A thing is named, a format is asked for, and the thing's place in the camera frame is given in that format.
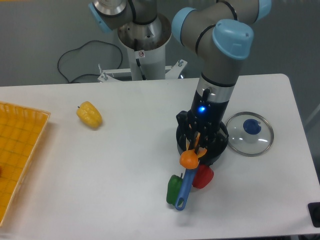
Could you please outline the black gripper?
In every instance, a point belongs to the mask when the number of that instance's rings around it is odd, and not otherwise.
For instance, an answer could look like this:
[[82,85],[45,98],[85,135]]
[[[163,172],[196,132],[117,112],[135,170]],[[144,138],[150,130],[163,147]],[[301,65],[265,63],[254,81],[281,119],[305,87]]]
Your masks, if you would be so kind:
[[[187,113],[189,124],[195,125],[195,132],[186,137],[186,150],[193,150],[198,158],[219,158],[229,142],[229,134],[218,132],[229,101],[213,102],[203,100],[196,91],[191,108]],[[206,136],[200,140],[200,133],[206,128]]]

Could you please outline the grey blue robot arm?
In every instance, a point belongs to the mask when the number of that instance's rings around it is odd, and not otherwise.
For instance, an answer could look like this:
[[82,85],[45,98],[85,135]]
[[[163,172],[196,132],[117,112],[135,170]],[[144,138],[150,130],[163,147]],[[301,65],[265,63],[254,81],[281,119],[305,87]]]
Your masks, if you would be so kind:
[[165,46],[174,37],[203,59],[191,109],[176,119],[179,152],[205,153],[200,162],[215,161],[229,135],[222,118],[254,38],[251,25],[269,14],[269,0],[218,0],[203,10],[185,7],[169,21],[155,0],[94,0],[89,10],[102,31],[117,31],[126,47],[131,77],[165,77]]

